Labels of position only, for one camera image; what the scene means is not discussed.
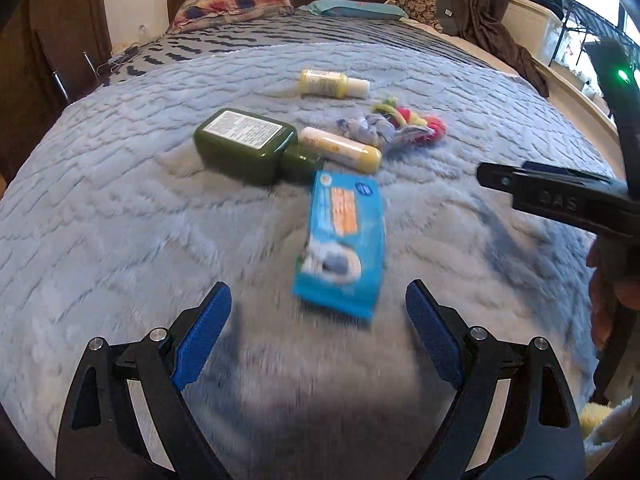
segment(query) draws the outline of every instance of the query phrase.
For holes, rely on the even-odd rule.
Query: brown cloth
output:
[[[460,36],[513,67],[542,97],[549,97],[546,80],[529,51],[513,41],[500,22],[509,0],[453,0],[453,17]]]

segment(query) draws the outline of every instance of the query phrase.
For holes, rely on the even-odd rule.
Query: hand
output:
[[[613,291],[624,306],[640,310],[640,279],[625,278],[609,283],[600,268],[600,250],[597,240],[591,246],[587,256],[587,267],[596,269],[589,283],[591,339],[597,348],[601,349],[609,339],[616,315],[615,305],[607,301],[607,298]]]

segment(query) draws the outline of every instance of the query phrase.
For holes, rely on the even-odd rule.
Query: green bottle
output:
[[[222,108],[193,134],[202,160],[228,176],[268,186],[280,177],[297,184],[313,182],[324,161],[298,145],[296,129],[235,108]]]

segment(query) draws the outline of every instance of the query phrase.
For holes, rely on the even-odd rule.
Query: blue package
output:
[[[382,284],[385,227],[375,180],[318,171],[309,240],[293,281],[303,300],[371,320]]]

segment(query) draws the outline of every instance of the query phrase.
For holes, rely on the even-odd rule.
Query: pillow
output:
[[[451,0],[396,0],[396,5],[404,9],[412,20],[430,25],[440,33],[458,34]]]
[[[289,0],[186,0],[178,9],[167,33],[238,23],[294,12]]]
[[[354,2],[353,0],[316,0],[308,6],[300,7],[316,16],[343,16],[364,20],[399,20],[406,18],[406,12],[387,4]]]

